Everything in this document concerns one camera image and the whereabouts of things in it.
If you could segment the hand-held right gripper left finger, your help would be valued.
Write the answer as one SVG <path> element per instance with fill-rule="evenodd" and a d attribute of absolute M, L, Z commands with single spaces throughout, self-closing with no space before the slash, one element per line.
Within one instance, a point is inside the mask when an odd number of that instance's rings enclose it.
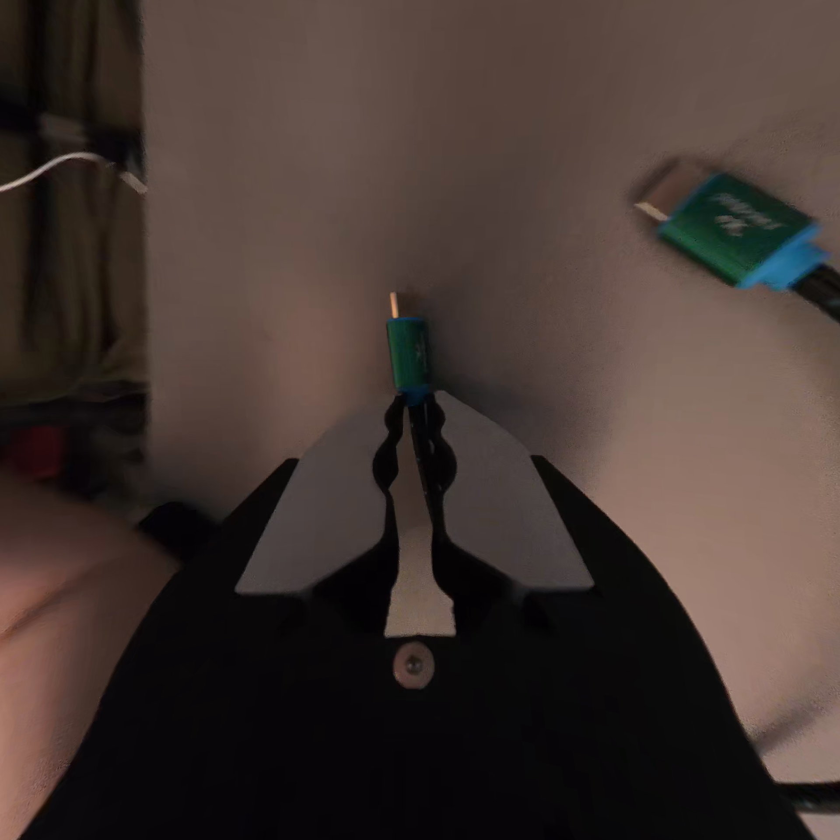
<path fill-rule="evenodd" d="M 403 399 L 381 396 L 339 420 L 304 453 L 238 579 L 239 595 L 300 595 L 385 534 L 398 474 Z"/>

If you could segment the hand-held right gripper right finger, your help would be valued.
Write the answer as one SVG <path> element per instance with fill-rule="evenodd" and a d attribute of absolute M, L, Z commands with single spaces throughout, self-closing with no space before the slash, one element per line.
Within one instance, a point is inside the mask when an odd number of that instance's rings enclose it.
<path fill-rule="evenodd" d="M 452 395 L 427 396 L 427 509 L 449 596 L 594 588 L 529 451 Z"/>

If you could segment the black hdmi cable green plugs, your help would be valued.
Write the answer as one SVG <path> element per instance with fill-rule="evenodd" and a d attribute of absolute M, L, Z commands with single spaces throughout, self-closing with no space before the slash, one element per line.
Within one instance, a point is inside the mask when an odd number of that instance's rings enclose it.
<path fill-rule="evenodd" d="M 660 241 L 725 286 L 795 294 L 838 324 L 838 267 L 817 242 L 822 226 L 813 215 L 749 178 L 691 159 L 666 162 L 629 200 Z M 427 321 L 401 313 L 395 291 L 390 306 L 392 378 L 414 423 L 433 392 Z M 838 780 L 775 786 L 801 815 L 838 816 Z"/>

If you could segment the person's left forearm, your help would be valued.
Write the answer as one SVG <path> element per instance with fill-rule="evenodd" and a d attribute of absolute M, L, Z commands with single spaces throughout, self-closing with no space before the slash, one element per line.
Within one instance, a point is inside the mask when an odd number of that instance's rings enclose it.
<path fill-rule="evenodd" d="M 55 789 L 178 569 L 125 522 L 2 472 L 1 838 Z"/>

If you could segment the person's olive trousers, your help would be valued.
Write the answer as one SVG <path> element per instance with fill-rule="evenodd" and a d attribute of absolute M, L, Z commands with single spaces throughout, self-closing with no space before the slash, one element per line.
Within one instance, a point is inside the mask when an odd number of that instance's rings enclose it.
<path fill-rule="evenodd" d="M 141 2 L 1 2 L 2 406 L 148 379 Z"/>

